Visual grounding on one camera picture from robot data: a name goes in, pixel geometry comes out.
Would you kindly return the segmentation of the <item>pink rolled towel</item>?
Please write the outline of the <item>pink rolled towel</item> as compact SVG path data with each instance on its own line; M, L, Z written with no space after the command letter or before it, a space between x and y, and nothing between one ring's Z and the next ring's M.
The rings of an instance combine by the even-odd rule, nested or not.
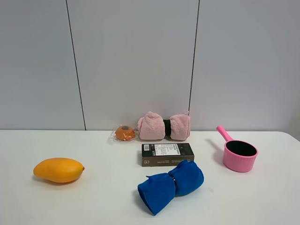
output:
M190 136L190 116L178 114L164 120L159 114L149 111L139 119L137 129L142 140L162 140L170 137L184 141Z

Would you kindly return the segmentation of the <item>orange toy in plastic wrap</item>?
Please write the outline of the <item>orange toy in plastic wrap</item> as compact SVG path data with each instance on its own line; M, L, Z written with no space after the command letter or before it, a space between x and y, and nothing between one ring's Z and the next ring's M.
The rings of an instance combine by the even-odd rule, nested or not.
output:
M137 138L138 132L128 125L118 125L113 128L108 137L109 143L127 143Z

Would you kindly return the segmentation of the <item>dark brown cardboard box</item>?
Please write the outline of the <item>dark brown cardboard box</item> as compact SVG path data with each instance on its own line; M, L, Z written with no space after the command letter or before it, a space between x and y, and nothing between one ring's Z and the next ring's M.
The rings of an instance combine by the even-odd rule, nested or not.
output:
M189 143L142 144L142 166L177 166L180 162L194 161L195 155Z

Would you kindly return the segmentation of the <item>blue rolled towel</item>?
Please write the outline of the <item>blue rolled towel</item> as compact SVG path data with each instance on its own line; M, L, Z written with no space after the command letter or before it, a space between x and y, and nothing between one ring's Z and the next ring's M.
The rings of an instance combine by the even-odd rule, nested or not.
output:
M153 215L158 214L173 198L197 190L204 175L194 161L184 160L168 173L148 176L137 186L138 193Z

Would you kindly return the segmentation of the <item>pink toy saucepan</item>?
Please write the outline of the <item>pink toy saucepan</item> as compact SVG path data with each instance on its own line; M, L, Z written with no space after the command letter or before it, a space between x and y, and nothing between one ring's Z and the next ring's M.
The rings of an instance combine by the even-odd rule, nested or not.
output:
M216 130L226 141L223 153L224 165L239 173L251 171L258 155L258 150L247 142L231 138L223 126L217 126Z

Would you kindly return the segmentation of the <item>yellow orange mango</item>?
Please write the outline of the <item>yellow orange mango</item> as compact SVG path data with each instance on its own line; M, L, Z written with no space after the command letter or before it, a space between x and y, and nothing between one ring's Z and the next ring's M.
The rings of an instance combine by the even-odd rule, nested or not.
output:
M77 180L83 173L85 167L78 161L55 157L49 158L33 169L33 174L41 179L56 182L56 183L69 183Z

